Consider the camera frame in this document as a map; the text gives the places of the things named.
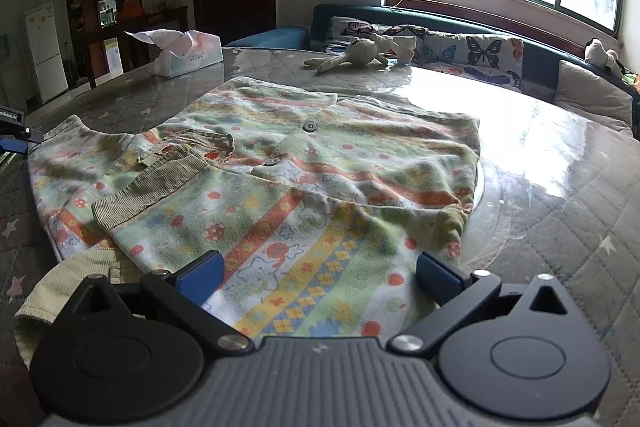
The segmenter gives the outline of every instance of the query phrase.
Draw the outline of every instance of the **refrigerator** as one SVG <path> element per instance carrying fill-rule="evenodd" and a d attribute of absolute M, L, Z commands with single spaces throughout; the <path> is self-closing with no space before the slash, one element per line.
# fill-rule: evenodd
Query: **refrigerator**
<path fill-rule="evenodd" d="M 62 67 L 53 4 L 48 3 L 24 14 L 33 66 L 33 87 L 40 103 L 47 103 L 68 90 Z"/>

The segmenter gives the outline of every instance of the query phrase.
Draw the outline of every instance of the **yellow stripe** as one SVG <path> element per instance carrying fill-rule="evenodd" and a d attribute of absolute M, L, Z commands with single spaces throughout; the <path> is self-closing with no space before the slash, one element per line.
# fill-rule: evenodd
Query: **yellow stripe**
<path fill-rule="evenodd" d="M 302 290 L 315 277 L 327 258 L 334 253 L 351 228 L 354 217 L 354 205 L 344 204 L 336 210 L 333 219 L 316 243 L 301 256 L 289 272 L 280 279 L 278 288 L 271 292 L 262 302 L 244 314 L 234 328 L 249 337 L 255 337 L 262 328 L 273 320 L 296 299 Z M 305 263 L 313 263 L 313 269 L 303 271 Z M 260 321 L 252 321 L 250 317 L 260 317 Z"/>

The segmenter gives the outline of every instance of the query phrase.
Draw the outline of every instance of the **teal sofa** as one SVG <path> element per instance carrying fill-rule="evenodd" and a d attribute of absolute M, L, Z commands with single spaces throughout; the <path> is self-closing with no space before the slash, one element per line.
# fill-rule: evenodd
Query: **teal sofa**
<path fill-rule="evenodd" d="M 514 35 L 499 28 L 482 26 L 470 21 L 456 19 L 428 12 L 416 10 L 397 9 L 380 6 L 347 6 L 342 4 L 319 4 L 314 9 L 311 30 L 306 40 L 306 28 L 290 26 L 278 28 L 261 33 L 239 41 L 230 42 L 229 47 L 248 48 L 288 48 L 302 50 L 320 50 L 324 43 L 324 37 L 329 28 L 331 17 L 352 17 L 370 23 L 384 25 L 413 24 L 424 26 L 432 31 L 448 33 L 472 33 L 472 34 L 498 34 Z M 567 60 L 577 64 L 586 70 L 601 76 L 606 81 L 629 93 L 633 98 L 633 123 L 634 127 L 640 120 L 640 94 L 621 80 L 594 68 L 581 58 L 570 55 L 564 51 L 552 48 L 546 44 L 536 42 L 522 36 L 518 36 L 524 42 L 524 56 L 522 61 L 522 78 L 533 84 L 555 91 L 558 87 L 558 63 Z"/>

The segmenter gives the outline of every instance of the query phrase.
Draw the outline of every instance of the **stuffed animal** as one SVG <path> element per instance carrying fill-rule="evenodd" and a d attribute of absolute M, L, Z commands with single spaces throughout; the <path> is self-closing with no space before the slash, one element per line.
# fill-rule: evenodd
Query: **stuffed animal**
<path fill-rule="evenodd" d="M 607 71 L 618 79 L 624 75 L 624 66 L 618 59 L 615 50 L 604 51 L 602 42 L 598 39 L 591 39 L 584 49 L 584 61 L 591 66 Z"/>
<path fill-rule="evenodd" d="M 384 54 L 390 50 L 396 52 L 398 65 L 405 66 L 414 58 L 416 42 L 415 37 L 392 37 L 376 33 L 371 35 L 371 39 L 354 37 L 342 55 L 310 58 L 305 60 L 305 66 L 317 67 L 319 73 L 328 71 L 343 62 L 350 62 L 355 66 L 365 66 L 375 59 L 386 66 L 389 61 Z"/>

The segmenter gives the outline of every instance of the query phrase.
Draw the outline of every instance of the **tissue box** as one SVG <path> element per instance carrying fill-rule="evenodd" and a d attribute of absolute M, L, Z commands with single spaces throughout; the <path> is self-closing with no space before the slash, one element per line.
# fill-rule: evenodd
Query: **tissue box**
<path fill-rule="evenodd" d="M 184 33 L 176 30 L 153 30 L 127 34 L 146 44 L 155 44 L 162 50 L 154 67 L 156 74 L 160 76 L 171 78 L 223 60 L 220 37 L 216 35 L 196 30 Z"/>

